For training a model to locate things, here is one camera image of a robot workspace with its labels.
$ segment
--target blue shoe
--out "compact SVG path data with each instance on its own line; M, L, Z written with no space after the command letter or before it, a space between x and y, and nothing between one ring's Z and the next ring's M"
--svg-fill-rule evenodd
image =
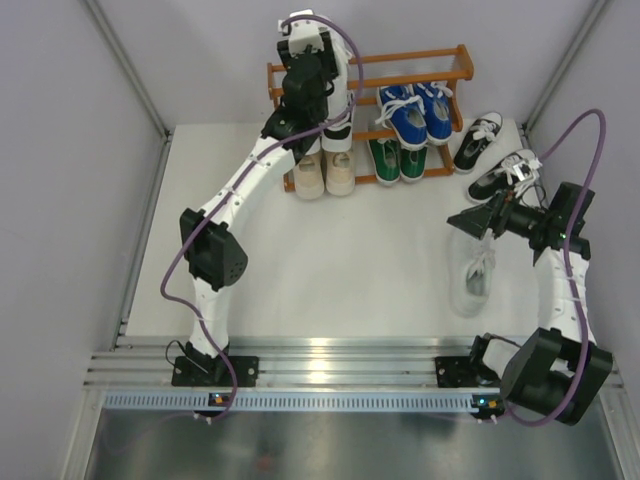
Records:
M411 92L422 98L429 143L444 145L449 141L452 133L448 97L452 97L453 92L437 82L416 83L411 86Z
M427 123L422 98L404 85L381 87L376 92L380 118L376 124L393 128L407 150L417 151L427 144Z

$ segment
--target green shoe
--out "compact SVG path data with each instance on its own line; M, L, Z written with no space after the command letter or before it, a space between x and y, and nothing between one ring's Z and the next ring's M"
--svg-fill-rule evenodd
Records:
M400 149L400 176L407 183L417 182L424 175L427 160L427 147L417 152Z
M400 178L400 166L398 165L400 146L398 141L385 138L369 140L367 143L378 182L390 187Z

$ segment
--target white shoe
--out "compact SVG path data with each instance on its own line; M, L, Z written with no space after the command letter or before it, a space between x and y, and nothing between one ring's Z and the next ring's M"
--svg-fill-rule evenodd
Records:
M327 191L337 196L349 195L356 186L353 150L337 153L325 151L324 156L327 160Z
M491 232L477 240L453 229L449 241L450 297L453 310L463 317L480 313L489 299L495 252L490 247Z
M293 182L296 193L303 200L315 200L324 192L322 181L322 150L307 155L293 167Z

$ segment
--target metal frame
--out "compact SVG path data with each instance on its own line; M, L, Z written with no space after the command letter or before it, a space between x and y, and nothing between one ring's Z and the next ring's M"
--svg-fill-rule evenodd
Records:
M123 336L168 159L171 132L98 1L81 0L81 3L87 8L149 120L161 136L163 147L145 205L144 220L123 294L112 348L109 352L95 352L92 356L84 385L82 409L76 421L62 478L84 477L97 435L100 412L103 408L112 406L105 404L105 401L113 399L116 393L138 395L138 398L143 399L149 399L150 395L167 398L176 394L176 389L170 386L172 368L164 359L165 345L171 338ZM583 25L524 124L522 133L525 140L610 3L611 0L594 1ZM261 358L258 386L241 389L241 398L253 395L255 399L258 395L274 398L277 402L288 398L332 398L332 395L340 393L349 394L352 399L367 396L381 398L380 395L383 395L402 400L416 398L416 395L430 398L434 395L440 398L451 396L450 390L437 388L433 373L434 358L439 355L465 355L471 343L472 338L469 337L232 338L231 354L258 355ZM169 350L169 355L178 353L176 348ZM210 392L210 389L180 389L180 392L189 392L197 397ZM462 396L495 392L495 389L481 388L456 390L456 394ZM624 477L640 478L640 430L617 369L601 390L600 400ZM313 405L314 411L320 408L317 403ZM350 408L359 411L371 408L366 404L355 404L355 407L354 404L350 405Z

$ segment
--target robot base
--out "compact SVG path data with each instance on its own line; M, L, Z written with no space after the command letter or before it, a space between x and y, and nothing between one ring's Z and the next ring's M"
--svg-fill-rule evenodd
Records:
M174 387L231 387L231 374L222 359L211 358L193 348L191 342L185 345L185 355L177 357L173 368L171 385ZM256 386L260 359L251 356L228 356L238 377L238 387Z

